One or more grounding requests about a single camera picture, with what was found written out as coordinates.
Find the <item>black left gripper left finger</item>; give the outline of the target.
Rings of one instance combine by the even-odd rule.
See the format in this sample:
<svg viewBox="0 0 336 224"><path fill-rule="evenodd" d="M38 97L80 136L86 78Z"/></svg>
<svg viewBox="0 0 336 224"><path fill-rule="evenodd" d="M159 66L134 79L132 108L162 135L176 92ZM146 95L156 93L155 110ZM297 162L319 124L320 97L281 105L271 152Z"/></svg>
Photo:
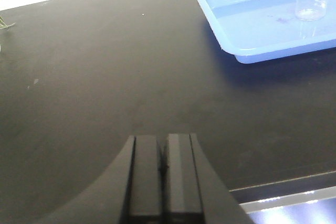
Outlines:
<svg viewBox="0 0 336 224"><path fill-rule="evenodd" d="M161 150L153 135L129 136L107 169L37 223L163 223Z"/></svg>

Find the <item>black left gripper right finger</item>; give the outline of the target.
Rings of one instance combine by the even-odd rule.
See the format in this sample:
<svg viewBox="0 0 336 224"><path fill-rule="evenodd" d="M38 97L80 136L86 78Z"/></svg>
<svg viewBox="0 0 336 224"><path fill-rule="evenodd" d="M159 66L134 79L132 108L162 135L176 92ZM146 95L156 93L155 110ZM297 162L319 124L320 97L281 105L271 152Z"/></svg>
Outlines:
<svg viewBox="0 0 336 224"><path fill-rule="evenodd" d="M166 223L252 223L206 158L195 134L169 134Z"/></svg>

